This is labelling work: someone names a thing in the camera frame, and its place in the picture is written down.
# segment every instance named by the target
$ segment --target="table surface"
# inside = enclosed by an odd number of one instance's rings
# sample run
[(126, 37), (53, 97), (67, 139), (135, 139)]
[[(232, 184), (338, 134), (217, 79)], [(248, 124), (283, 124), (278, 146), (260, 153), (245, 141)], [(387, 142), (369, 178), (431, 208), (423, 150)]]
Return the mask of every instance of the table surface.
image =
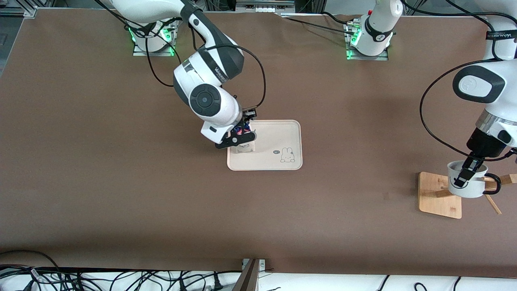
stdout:
[[(420, 96), (483, 56), (482, 23), (401, 18), (390, 60), (365, 62), (346, 60), (341, 34), (272, 13), (208, 16), (261, 59), (259, 119), (301, 124), (302, 168), (230, 171), (202, 121), (131, 55), (116, 19), (42, 9), (24, 21), (0, 79), (0, 249), (38, 249), (74, 267), (235, 269), (260, 257), (278, 272), (517, 275), (513, 187), (494, 197), (499, 216), (484, 198), (464, 199), (461, 220), (417, 209), (417, 173), (446, 174), (462, 159), (425, 132)], [(193, 53), (185, 27), (176, 47)], [(172, 82), (177, 60), (153, 62)], [(483, 106), (457, 98), (452, 77), (424, 114), (465, 149)], [(254, 60), (224, 88), (256, 103)], [(489, 168), (515, 171), (513, 161)]]

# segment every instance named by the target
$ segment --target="mug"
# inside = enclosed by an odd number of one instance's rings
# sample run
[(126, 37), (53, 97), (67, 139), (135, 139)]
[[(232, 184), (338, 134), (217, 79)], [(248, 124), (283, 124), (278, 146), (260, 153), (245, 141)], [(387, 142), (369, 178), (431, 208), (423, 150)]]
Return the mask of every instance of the mug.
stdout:
[[(494, 195), (497, 194), (501, 190), (501, 179), (492, 174), (487, 173), (488, 167), (485, 165), (481, 165), (474, 176), (467, 182), (463, 187), (458, 187), (454, 185), (454, 182), (460, 171), (462, 170), (463, 161), (454, 161), (447, 164), (447, 169), (449, 170), (449, 192), (463, 197), (463, 198), (477, 198), (481, 197), (484, 194), (486, 195)], [(494, 191), (485, 191), (485, 182), (483, 181), (483, 177), (490, 177), (494, 179), (497, 187)]]

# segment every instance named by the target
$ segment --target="black velcro strap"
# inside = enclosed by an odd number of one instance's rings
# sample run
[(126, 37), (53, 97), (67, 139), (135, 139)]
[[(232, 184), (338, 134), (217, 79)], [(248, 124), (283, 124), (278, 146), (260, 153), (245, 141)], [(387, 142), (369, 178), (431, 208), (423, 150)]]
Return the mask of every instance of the black velcro strap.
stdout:
[(366, 18), (366, 21), (364, 22), (364, 27), (366, 28), (366, 31), (368, 32), (368, 34), (372, 36), (374, 42), (384, 41), (391, 34), (391, 31), (393, 31), (393, 30), (390, 30), (388, 32), (380, 32), (380, 31), (375, 30), (370, 25), (370, 17)]
[(229, 80), (228, 76), (224, 73), (224, 71), (219, 67), (214, 60), (214, 58), (210, 55), (210, 53), (205, 49), (205, 46), (200, 47), (198, 50), (199, 55), (205, 61), (208, 68), (216, 75), (219, 82), (225, 83)]
[(502, 40), (502, 39), (514, 39), (514, 38), (517, 38), (517, 30), (486, 32), (486, 39)]

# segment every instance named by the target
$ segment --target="mug handle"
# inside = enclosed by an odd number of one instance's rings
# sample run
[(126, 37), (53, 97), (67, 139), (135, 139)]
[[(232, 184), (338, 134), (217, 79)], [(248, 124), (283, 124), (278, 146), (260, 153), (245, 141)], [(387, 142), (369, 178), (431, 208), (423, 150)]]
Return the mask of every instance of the mug handle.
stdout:
[(496, 184), (496, 188), (495, 188), (494, 191), (484, 191), (483, 194), (485, 194), (485, 195), (494, 195), (494, 194), (499, 193), (499, 191), (501, 191), (501, 179), (497, 175), (492, 174), (492, 173), (486, 173), (485, 177), (489, 177), (489, 178), (494, 179), (495, 184)]

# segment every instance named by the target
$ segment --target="wooden stand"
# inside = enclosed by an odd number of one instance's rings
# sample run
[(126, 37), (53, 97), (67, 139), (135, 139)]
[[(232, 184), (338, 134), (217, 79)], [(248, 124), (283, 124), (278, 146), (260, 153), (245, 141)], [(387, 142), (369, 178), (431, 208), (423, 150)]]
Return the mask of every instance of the wooden stand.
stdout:
[[(485, 189), (496, 189), (495, 181), (484, 177)], [(501, 185), (517, 183), (517, 174), (501, 176)], [(421, 172), (418, 174), (418, 209), (423, 212), (433, 213), (455, 219), (461, 218), (461, 197), (449, 192), (449, 178), (433, 173)], [(499, 207), (490, 195), (485, 195), (497, 214), (501, 214)]]

